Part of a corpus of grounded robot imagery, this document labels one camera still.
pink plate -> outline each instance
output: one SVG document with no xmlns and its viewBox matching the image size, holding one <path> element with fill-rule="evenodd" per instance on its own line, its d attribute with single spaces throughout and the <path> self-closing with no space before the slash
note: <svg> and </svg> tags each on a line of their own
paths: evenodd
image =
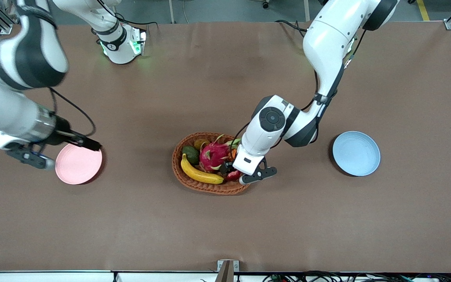
<svg viewBox="0 0 451 282">
<path fill-rule="evenodd" d="M 102 152 L 68 144 L 57 156 L 55 172 L 67 184 L 83 184 L 97 175 L 102 166 Z"/>
</svg>

yellow floor tape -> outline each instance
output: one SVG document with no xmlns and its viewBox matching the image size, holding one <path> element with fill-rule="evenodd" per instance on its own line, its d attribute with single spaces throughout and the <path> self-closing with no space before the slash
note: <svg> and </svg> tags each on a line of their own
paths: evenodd
<svg viewBox="0 0 451 282">
<path fill-rule="evenodd" d="M 426 6 L 424 5 L 424 0 L 417 0 L 417 4 L 419 6 L 420 14 L 422 15 L 422 20 L 430 21 L 428 11 L 426 10 Z"/>
</svg>

table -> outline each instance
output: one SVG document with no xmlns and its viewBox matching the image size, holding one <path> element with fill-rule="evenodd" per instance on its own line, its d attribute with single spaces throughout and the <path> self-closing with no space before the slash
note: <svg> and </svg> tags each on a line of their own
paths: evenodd
<svg viewBox="0 0 451 282">
<path fill-rule="evenodd" d="M 451 31 L 388 23 L 366 34 L 305 148 L 267 155 L 276 177 L 238 196 L 190 191 L 171 153 L 197 131 L 234 134 L 268 95 L 302 107 L 315 82 L 298 31 L 278 23 L 151 28 L 144 57 L 114 65 L 87 26 L 61 26 L 70 72 L 57 90 L 95 120 L 104 173 L 69 186 L 0 151 L 0 270 L 214 269 L 451 272 Z M 28 96 L 51 105 L 45 90 Z M 74 130 L 75 109 L 59 104 Z M 329 161 L 359 130 L 382 163 L 352 178 Z M 45 150 L 55 157 L 61 146 Z"/>
</svg>

fruit basket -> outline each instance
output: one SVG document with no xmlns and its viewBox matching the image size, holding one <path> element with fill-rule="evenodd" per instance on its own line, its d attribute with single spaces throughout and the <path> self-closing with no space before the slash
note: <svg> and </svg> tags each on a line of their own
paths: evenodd
<svg viewBox="0 0 451 282">
<path fill-rule="evenodd" d="M 180 161 L 182 160 L 182 149 L 184 146 L 193 146 L 194 142 L 198 139 L 207 139 L 207 140 L 215 140 L 221 134 L 213 133 L 213 132 L 196 132 L 182 139 L 179 144 L 175 147 L 172 156 L 172 168 L 175 177 L 182 183 L 183 186 L 186 186 L 189 189 L 193 189 L 196 191 L 218 194 L 218 195 L 236 195 L 245 189 L 248 188 L 249 185 L 242 185 L 239 181 L 226 181 L 222 184 L 208 184 L 196 181 L 186 175 L 186 173 L 182 170 L 180 166 Z M 218 142 L 225 143 L 234 138 L 231 135 L 223 135 Z"/>
</svg>

cable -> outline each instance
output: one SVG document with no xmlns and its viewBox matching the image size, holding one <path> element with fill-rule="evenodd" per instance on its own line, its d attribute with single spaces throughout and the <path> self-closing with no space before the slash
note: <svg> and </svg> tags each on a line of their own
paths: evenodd
<svg viewBox="0 0 451 282">
<path fill-rule="evenodd" d="M 315 93 L 318 93 L 318 88 L 319 88 L 319 81 L 318 81 L 318 73 L 316 72 L 316 70 L 314 71 L 314 78 L 316 80 L 316 89 L 315 89 Z M 306 105 L 306 107 L 303 107 L 301 109 L 301 111 L 305 111 L 309 106 L 311 106 L 313 104 L 313 99 L 309 102 L 309 104 Z M 279 145 L 281 143 L 281 140 L 283 140 L 283 137 L 285 136 L 286 132 L 284 134 L 281 134 L 281 136 L 278 139 L 278 142 L 276 142 L 276 144 L 274 144 L 270 149 L 275 148 L 277 145 Z"/>
<path fill-rule="evenodd" d="M 188 17 L 186 15 L 186 8 L 184 8 L 184 3 L 185 2 L 186 2 L 186 0 L 182 0 L 182 11 L 184 12 L 184 18 L 186 18 L 186 23 L 189 23 Z"/>
<path fill-rule="evenodd" d="M 55 93 L 50 89 L 50 95 L 52 95 L 52 101 L 53 101 L 53 114 L 55 115 L 58 111 L 57 107 L 57 98 L 55 97 Z"/>
<path fill-rule="evenodd" d="M 358 41 L 358 45 L 356 46 L 356 49 L 355 49 L 354 52 L 352 53 L 353 57 L 354 57 L 354 55 L 356 54 L 356 51 L 358 50 L 359 45 L 361 44 L 361 40 L 363 40 L 363 37 L 365 36 L 365 33 L 366 33 L 366 30 L 364 30 L 363 33 L 361 34 L 361 38 L 360 38 L 359 41 Z"/>
<path fill-rule="evenodd" d="M 306 276 L 312 276 L 313 273 L 304 273 L 304 275 L 306 275 Z M 326 282 L 330 282 L 326 277 L 323 277 L 323 276 L 321 276 L 321 275 L 316 275 L 316 276 L 317 276 L 316 278 L 314 278 L 313 280 L 311 280 L 311 281 L 309 281 L 309 282 L 315 282 L 316 280 L 318 280 L 318 279 L 320 279 L 320 278 L 326 280 Z"/>
<path fill-rule="evenodd" d="M 320 277 L 328 277 L 331 279 L 332 282 L 337 282 L 337 280 L 333 277 L 333 276 L 336 276 L 339 278 L 340 282 L 343 282 L 342 277 L 340 277 L 340 275 L 337 275 L 335 273 L 329 273 L 329 272 L 325 272 L 325 271 L 312 271 L 311 273 L 316 274 Z"/>
<path fill-rule="evenodd" d="M 241 129 L 238 131 L 238 133 L 236 133 L 236 136 L 234 136 L 233 141 L 231 142 L 231 144 L 229 145 L 229 152 L 231 153 L 231 155 L 233 155 L 233 143 L 234 140 L 236 140 L 236 138 L 238 138 L 238 135 L 240 135 L 240 133 L 250 124 L 250 122 L 246 123 L 246 125 L 244 125 L 243 127 L 241 127 Z"/>
<path fill-rule="evenodd" d="M 273 282 L 273 281 L 286 281 L 286 282 L 296 282 L 291 276 L 286 276 L 283 274 L 278 274 L 278 273 L 272 273 L 271 275 L 266 276 L 262 282 L 265 282 L 266 280 L 270 279 L 268 282 Z"/>
<path fill-rule="evenodd" d="M 302 31 L 300 30 L 300 27 L 299 27 L 299 22 L 295 21 L 295 25 L 297 26 L 297 30 L 299 31 L 300 36 L 302 36 L 302 38 L 304 38 L 304 35 L 302 34 Z"/>
<path fill-rule="evenodd" d="M 369 278 L 367 280 L 362 280 L 360 282 L 404 282 L 404 280 L 399 277 L 387 277 L 385 275 L 380 275 L 377 273 L 358 273 L 358 274 L 354 275 L 353 282 L 356 282 L 356 279 L 360 275 L 366 275 L 366 277 Z"/>
<path fill-rule="evenodd" d="M 134 24 L 134 25 L 150 25 L 150 24 L 156 24 L 156 25 L 158 25 L 158 23 L 156 23 L 156 22 L 136 23 L 136 22 L 132 22 L 132 21 L 129 21 L 129 20 L 125 20 L 125 17 L 124 17 L 122 14 L 120 14 L 120 13 L 113 13 L 111 10 L 109 10 L 109 9 L 106 7 L 105 3 L 104 3 L 102 0 L 97 0 L 97 2 L 98 2 L 98 3 L 102 6 L 102 8 L 104 8 L 111 16 L 114 16 L 114 18 L 117 18 L 118 21 L 120 21 L 120 22 L 129 23 L 129 24 Z"/>
<path fill-rule="evenodd" d="M 95 125 L 95 123 L 93 122 L 93 120 L 90 118 L 90 116 L 88 114 L 86 114 L 85 111 L 83 111 L 80 107 L 78 107 L 75 103 L 71 102 L 69 99 L 65 98 L 64 95 L 58 93 L 55 89 L 53 89 L 52 87 L 48 87 L 48 89 L 50 89 L 50 93 L 52 93 L 52 97 L 54 97 L 54 94 L 57 94 L 57 96 L 59 96 L 60 98 L 62 98 L 65 102 L 68 102 L 72 107 L 75 107 L 78 111 L 81 112 L 81 114 L 83 114 L 83 116 L 85 116 L 88 121 L 91 123 L 92 125 L 92 131 L 89 134 L 86 134 L 85 136 L 92 136 L 93 134 L 95 134 L 95 132 L 97 132 L 97 126 Z"/>
<path fill-rule="evenodd" d="M 292 27 L 292 28 L 294 28 L 294 29 L 296 29 L 296 30 L 299 29 L 296 25 L 293 25 L 292 23 L 289 23 L 289 22 L 287 22 L 287 21 L 285 21 L 285 20 L 277 20 L 277 21 L 274 21 L 274 22 L 275 22 L 275 23 L 284 23 L 284 24 L 287 24 L 287 25 L 289 25 L 290 27 Z"/>
</svg>

